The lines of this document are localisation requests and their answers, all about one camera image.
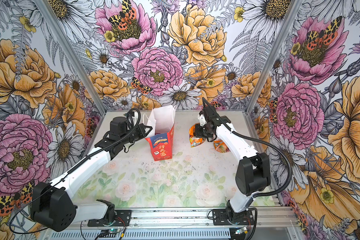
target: pink peony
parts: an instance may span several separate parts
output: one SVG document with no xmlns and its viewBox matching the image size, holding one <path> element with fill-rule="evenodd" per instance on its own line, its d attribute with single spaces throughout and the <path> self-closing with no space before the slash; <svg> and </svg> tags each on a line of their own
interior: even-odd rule
<svg viewBox="0 0 360 240">
<path fill-rule="evenodd" d="M 0 120 L 0 196 L 14 195 L 31 180 L 49 176 L 48 145 L 53 140 L 48 128 L 25 114 Z"/>
<path fill-rule="evenodd" d="M 135 78 L 151 87 L 151 93 L 156 96 L 163 95 L 163 91 L 173 85 L 180 85 L 183 80 L 183 69 L 177 56 L 160 48 L 145 49 L 131 64 Z"/>
<path fill-rule="evenodd" d="M 317 89 L 308 83 L 288 83 L 278 97 L 276 108 L 278 123 L 274 124 L 276 136 L 282 135 L 293 142 L 296 149 L 309 147 L 321 131 L 324 113 L 320 108 Z"/>
<path fill-rule="evenodd" d="M 134 1 L 131 0 L 131 3 L 136 10 L 136 20 L 133 20 L 128 25 L 129 28 L 124 31 L 113 28 L 108 21 L 109 17 L 120 15 L 122 11 L 120 2 L 118 7 L 112 4 L 108 8 L 104 5 L 104 8 L 96 8 L 95 10 L 96 24 L 100 26 L 97 31 L 101 35 L 106 34 L 104 42 L 111 45 L 110 53 L 112 55 L 118 56 L 119 54 L 138 52 L 155 43 L 157 32 L 154 17 L 149 18 L 141 4 L 137 7 Z"/>
<path fill-rule="evenodd" d="M 307 33 L 325 30 L 331 22 L 324 23 L 309 17 L 298 30 L 292 40 L 293 46 L 289 59 L 286 60 L 286 71 L 302 81 L 310 81 L 317 85 L 329 78 L 342 64 L 346 54 L 341 54 L 348 31 L 344 30 L 344 18 L 341 21 L 338 36 L 329 45 L 317 46 L 314 50 L 307 49 Z"/>
</svg>

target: yellow flower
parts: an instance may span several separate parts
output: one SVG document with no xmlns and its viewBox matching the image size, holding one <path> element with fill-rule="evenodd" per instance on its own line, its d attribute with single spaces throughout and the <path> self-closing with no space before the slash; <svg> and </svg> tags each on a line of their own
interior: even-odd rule
<svg viewBox="0 0 360 240">
<path fill-rule="evenodd" d="M 88 48 L 85 49 L 85 53 L 87 54 L 87 56 L 88 56 L 90 59 L 92 59 L 92 54 L 91 54 L 91 52 L 89 51 Z"/>
<path fill-rule="evenodd" d="M 297 185 L 298 190 L 290 192 L 291 197 L 304 213 L 317 221 L 325 215 L 324 226 L 327 228 L 333 228 L 343 218 L 349 218 L 346 233 L 353 232 L 357 228 L 356 221 L 360 220 L 360 202 L 351 196 L 355 193 L 348 182 L 341 181 L 344 174 L 341 163 L 323 146 L 310 146 L 308 151 L 311 152 L 307 154 L 308 164 L 301 166 L 308 185 L 305 189 Z M 360 196 L 360 191 L 356 190 L 356 194 Z"/>
<path fill-rule="evenodd" d="M 152 110 L 154 108 L 161 107 L 161 104 L 153 98 L 147 98 L 146 96 L 142 95 L 140 98 L 137 98 L 137 103 L 132 103 L 132 108 L 139 108 L 139 109 L 146 109 Z"/>
<path fill-rule="evenodd" d="M 38 108 L 45 98 L 56 93 L 55 74 L 43 57 L 35 49 L 26 46 L 25 66 L 21 68 L 17 81 L 14 48 L 11 40 L 0 41 L 0 104 L 5 103 L 11 94 L 22 96 L 31 103 L 31 108 Z"/>
<path fill-rule="evenodd" d="M 360 76 L 342 89 L 342 105 L 334 102 L 336 110 L 344 114 L 344 124 L 336 135 L 328 136 L 333 152 L 341 158 L 341 169 L 350 181 L 360 184 Z"/>
<path fill-rule="evenodd" d="M 256 129 L 257 135 L 259 136 L 260 140 L 269 142 L 269 120 L 265 117 L 258 117 L 254 120 L 254 128 Z M 263 145 L 264 151 L 267 149 L 268 146 Z"/>
<path fill-rule="evenodd" d="M 89 74 L 89 78 L 101 99 L 106 96 L 117 100 L 130 94 L 127 81 L 119 78 L 111 71 L 93 71 Z M 84 91 L 84 94 L 87 98 L 91 98 L 87 90 Z"/>
<path fill-rule="evenodd" d="M 188 69 L 184 74 L 190 81 L 196 82 L 193 89 L 201 89 L 199 98 L 199 105 L 203 103 L 202 98 L 206 98 L 209 102 L 216 98 L 224 89 L 224 82 L 228 83 L 228 78 L 225 76 L 225 68 L 217 70 L 210 68 L 207 70 L 206 66 L 198 65 Z"/>
<path fill-rule="evenodd" d="M 106 33 L 104 33 L 104 37 L 106 38 L 106 41 L 109 43 L 114 42 L 116 40 L 113 31 L 106 31 Z"/>
<path fill-rule="evenodd" d="M 239 84 L 232 86 L 232 97 L 240 99 L 245 98 L 246 96 L 251 96 L 259 81 L 260 72 L 255 72 L 254 74 L 247 74 L 238 79 Z M 260 104 L 262 108 L 268 104 L 268 100 L 271 98 L 271 77 L 267 77 L 267 81 L 265 82 L 263 88 L 261 89 L 259 98 L 257 102 Z"/>
<path fill-rule="evenodd" d="M 24 25 L 24 28 L 27 31 L 32 31 L 32 32 L 36 32 L 36 28 L 34 26 L 31 25 L 31 23 L 29 22 L 29 18 L 26 18 L 24 16 L 19 17 L 19 20 L 21 22 L 21 24 Z"/>
<path fill-rule="evenodd" d="M 298 50 L 300 49 L 300 43 L 295 43 L 291 48 L 291 54 L 296 55 L 298 53 Z"/>
<path fill-rule="evenodd" d="M 176 40 L 173 45 L 184 46 L 188 51 L 187 63 L 212 66 L 224 55 L 226 32 L 223 28 L 207 37 L 200 36 L 214 21 L 214 17 L 191 4 L 187 5 L 187 15 L 176 12 L 172 16 L 168 34 Z"/>
<path fill-rule="evenodd" d="M 243 7 L 236 7 L 235 8 L 235 15 L 233 16 L 233 18 L 235 20 L 237 20 L 239 23 L 243 21 L 243 13 L 245 12 Z"/>
<path fill-rule="evenodd" d="M 83 103 L 75 96 L 68 84 L 60 90 L 58 97 L 52 96 L 45 103 L 46 106 L 42 110 L 44 123 L 54 127 L 60 125 L 65 131 L 69 122 L 72 122 L 76 124 L 76 130 L 84 136 L 86 120 Z"/>
</svg>

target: wall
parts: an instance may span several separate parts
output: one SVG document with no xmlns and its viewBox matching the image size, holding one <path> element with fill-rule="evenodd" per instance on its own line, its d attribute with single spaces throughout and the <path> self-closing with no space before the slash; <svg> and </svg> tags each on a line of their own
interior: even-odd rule
<svg viewBox="0 0 360 240">
<path fill-rule="evenodd" d="M 290 0 L 130 0 L 123 20 L 121 0 L 49 2 L 106 108 L 197 109 L 205 97 L 241 109 L 257 83 L 241 76 L 264 66 Z"/>
<path fill-rule="evenodd" d="M 8 222 L 37 230 L 19 212 L 34 185 L 81 159 L 100 119 L 84 92 L 33 2 L 0 0 L 0 239 L 35 239 Z"/>
<path fill-rule="evenodd" d="M 305 238 L 360 239 L 360 0 L 303 6 L 251 117 Z"/>
</svg>

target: floral tablecloth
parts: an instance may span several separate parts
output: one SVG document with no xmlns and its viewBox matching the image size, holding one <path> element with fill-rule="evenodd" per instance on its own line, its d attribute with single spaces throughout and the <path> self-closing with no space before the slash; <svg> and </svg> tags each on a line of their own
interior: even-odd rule
<svg viewBox="0 0 360 240">
<path fill-rule="evenodd" d="M 95 142 L 109 130 L 109 122 L 122 114 L 107 113 Z M 197 122 L 197 114 L 176 113 L 171 160 L 155 162 L 148 142 L 140 140 L 128 153 L 120 152 L 91 176 L 77 191 L 74 202 L 104 199 L 117 208 L 224 207 L 238 190 L 238 162 L 232 153 L 217 152 L 209 142 L 190 147 L 188 130 Z M 249 135 L 241 112 L 227 111 L 222 115 L 233 122 L 238 132 Z M 274 202 L 272 197 L 258 197 L 253 205 L 274 206 Z"/>
</svg>

